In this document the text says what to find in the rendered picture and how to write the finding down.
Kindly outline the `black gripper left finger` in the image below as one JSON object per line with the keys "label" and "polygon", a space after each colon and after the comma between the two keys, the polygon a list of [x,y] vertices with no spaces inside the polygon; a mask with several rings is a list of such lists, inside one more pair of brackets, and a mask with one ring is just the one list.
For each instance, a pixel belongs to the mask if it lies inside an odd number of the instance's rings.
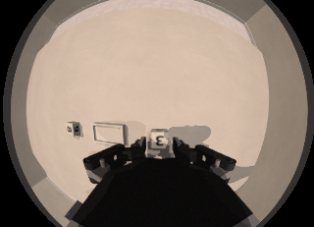
{"label": "black gripper left finger", "polygon": [[[140,148],[142,147],[142,148]],[[131,144],[131,147],[125,147],[118,143],[102,151],[87,156],[83,159],[83,164],[92,184],[98,184],[105,173],[124,166],[127,161],[132,161],[132,169],[151,168],[150,162],[145,155],[146,137],[141,137]],[[117,156],[115,160],[114,157]],[[111,167],[111,168],[110,168]]]}

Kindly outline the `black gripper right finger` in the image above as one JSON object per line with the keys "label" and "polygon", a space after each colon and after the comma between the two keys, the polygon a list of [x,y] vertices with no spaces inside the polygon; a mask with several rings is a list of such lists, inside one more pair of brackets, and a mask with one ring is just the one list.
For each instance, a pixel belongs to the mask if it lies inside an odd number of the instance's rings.
{"label": "black gripper right finger", "polygon": [[[178,137],[173,137],[173,153],[175,156],[173,167],[190,168],[190,162],[192,162],[196,166],[216,173],[227,183],[236,166],[235,159],[202,144],[190,148]],[[205,161],[202,160],[203,155],[206,158]]]}

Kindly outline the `small beige cube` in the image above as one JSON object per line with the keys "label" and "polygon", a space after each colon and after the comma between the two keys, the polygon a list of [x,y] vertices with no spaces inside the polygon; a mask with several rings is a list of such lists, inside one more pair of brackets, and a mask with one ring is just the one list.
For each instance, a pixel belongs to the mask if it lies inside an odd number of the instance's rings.
{"label": "small beige cube", "polygon": [[169,132],[167,129],[151,130],[151,148],[168,148]]}
{"label": "small beige cube", "polygon": [[80,129],[79,129],[79,122],[67,122],[66,123],[67,127],[67,134],[70,136],[76,136],[80,134]]}

